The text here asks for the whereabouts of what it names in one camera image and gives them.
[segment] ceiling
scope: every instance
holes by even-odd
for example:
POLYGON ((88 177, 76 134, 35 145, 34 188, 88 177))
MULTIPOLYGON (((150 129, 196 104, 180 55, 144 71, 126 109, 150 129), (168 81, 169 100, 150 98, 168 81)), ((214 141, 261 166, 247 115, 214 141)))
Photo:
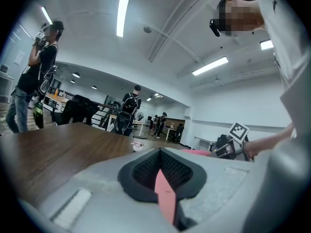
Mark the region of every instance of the ceiling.
MULTIPOLYGON (((94 70, 87 67, 74 66, 57 62, 58 68, 56 70, 56 76, 66 81, 70 85, 79 85, 85 88, 91 88, 93 85, 97 87, 97 90, 112 96, 117 99, 122 99, 125 93, 132 92, 136 83, 121 79, 119 77, 94 70), (74 77, 72 74, 78 72, 80 78, 74 77)), ((157 93, 150 90, 147 87, 141 87, 140 97, 143 101, 146 101, 150 96, 157 93)), ((158 105, 175 102, 171 98, 163 95, 163 98, 154 98, 149 103, 158 105)))
POLYGON ((44 5, 52 19, 64 22, 61 50, 128 65, 184 92, 277 74, 273 50, 260 49, 260 41, 269 39, 266 31, 213 34, 208 25, 218 1, 130 0, 122 39, 116 36, 119 0, 33 0, 30 9, 45 22, 39 9, 44 5), (192 75, 223 56, 229 63, 192 75))

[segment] hand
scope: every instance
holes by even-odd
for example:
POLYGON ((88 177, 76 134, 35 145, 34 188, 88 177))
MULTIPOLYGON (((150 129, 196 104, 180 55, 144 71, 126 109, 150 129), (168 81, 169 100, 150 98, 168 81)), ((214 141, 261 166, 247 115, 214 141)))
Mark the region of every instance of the hand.
POLYGON ((250 159, 258 155, 262 149, 258 146, 256 142, 245 142, 243 146, 243 151, 246 152, 250 159))

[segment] floor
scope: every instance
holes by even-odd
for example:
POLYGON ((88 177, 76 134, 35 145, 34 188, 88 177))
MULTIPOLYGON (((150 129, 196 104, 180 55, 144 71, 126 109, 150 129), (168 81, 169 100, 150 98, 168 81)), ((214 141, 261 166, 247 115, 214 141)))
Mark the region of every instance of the floor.
MULTIPOLYGON (((8 108, 9 108, 8 103, 0 103, 0 117, 5 117, 8 108)), ((43 110, 43 121, 44 121, 45 128, 56 125, 56 123, 52 122, 52 117, 50 115, 50 112, 46 109, 43 110)), ((38 127, 35 124, 33 110, 28 110, 27 125, 28 125, 28 130, 30 131, 38 129, 38 127)), ((0 122, 0 134, 12 134, 12 133, 13 132, 10 130, 10 128, 6 124, 6 121, 0 122)))
MULTIPOLYGON (((5 117, 8 107, 9 107, 8 103, 0 103, 0 117, 5 117)), ((46 109, 44 109, 43 111, 43 120, 44 120, 45 128, 56 125, 54 122, 52 122, 50 112, 46 109)), ((27 125, 28 125, 28 130, 38 129, 38 127, 35 124, 33 110, 28 110, 27 125)), ((149 141, 166 142, 165 141, 166 135, 163 133, 160 135, 159 139, 157 139, 157 137, 153 137, 154 131, 150 130, 149 126, 143 126, 142 132, 147 136, 147 139, 149 141)), ((13 132, 10 130, 10 128, 6 124, 6 121, 0 122, 0 134, 11 134, 11 133, 13 132)), ((178 144, 178 143, 171 141, 170 139, 168 139, 167 143, 178 144)))
POLYGON ((167 142, 167 143, 173 143, 173 144, 179 144, 172 141, 172 139, 168 138, 168 141, 165 141, 166 135, 161 133, 160 138, 157 139, 157 137, 153 137, 153 134, 155 133, 153 130, 149 129, 149 126, 143 126, 142 132, 147 136, 147 140, 154 141, 154 142, 167 142))

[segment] recessed ceiling light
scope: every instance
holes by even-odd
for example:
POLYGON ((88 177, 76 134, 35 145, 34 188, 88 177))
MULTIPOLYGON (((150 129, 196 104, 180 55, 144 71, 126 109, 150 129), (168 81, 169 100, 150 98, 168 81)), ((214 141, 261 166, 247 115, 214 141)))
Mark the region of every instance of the recessed ceiling light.
POLYGON ((223 57, 223 58, 221 58, 221 59, 219 59, 219 60, 216 60, 216 61, 214 61, 214 62, 208 64, 207 66, 202 67, 202 68, 200 68, 199 70, 194 71, 193 74, 194 74, 195 76, 197 76, 197 75, 199 75, 199 74, 201 74, 201 73, 203 73, 203 72, 206 72, 206 71, 208 71, 208 70, 211 70, 211 69, 213 69, 213 68, 215 68, 215 67, 218 67, 218 66, 220 66, 220 65, 223 65, 223 64, 225 64, 225 63, 228 63, 227 57, 223 57))
POLYGON ((46 19, 48 20, 48 22, 49 22, 50 24, 52 24, 52 20, 51 20, 51 18, 49 17, 49 14, 48 14, 47 10, 45 9, 45 7, 41 7, 41 10, 42 10, 43 14, 45 15, 46 19))
POLYGON ((117 19, 117 36, 123 37, 126 10, 129 0, 120 0, 117 19))
POLYGON ((261 50, 273 48, 273 44, 271 40, 262 41, 260 43, 260 46, 261 46, 261 50))
POLYGON ((75 73, 73 73, 73 76, 79 78, 80 74, 78 72, 75 72, 75 73))

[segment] black chair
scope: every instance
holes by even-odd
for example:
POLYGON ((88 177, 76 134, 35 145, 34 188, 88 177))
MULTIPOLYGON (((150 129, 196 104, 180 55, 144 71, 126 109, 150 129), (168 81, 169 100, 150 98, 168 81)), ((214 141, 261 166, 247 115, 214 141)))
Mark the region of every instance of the black chair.
POLYGON ((75 95, 66 103, 62 113, 51 112, 52 119, 57 125, 84 122, 92 125, 92 116, 99 110, 98 104, 90 99, 75 95))
POLYGON ((219 149, 222 146, 226 145, 227 142, 228 142, 227 136, 225 134, 222 134, 220 137, 218 137, 215 147, 219 149))
POLYGON ((175 142, 175 141, 180 141, 180 139, 181 139, 181 136, 182 136, 182 133, 183 133, 183 131, 184 131, 184 125, 183 124, 179 124, 178 125, 178 127, 177 127, 177 129, 176 129, 176 131, 175 131, 175 133, 173 134, 173 141, 175 142))

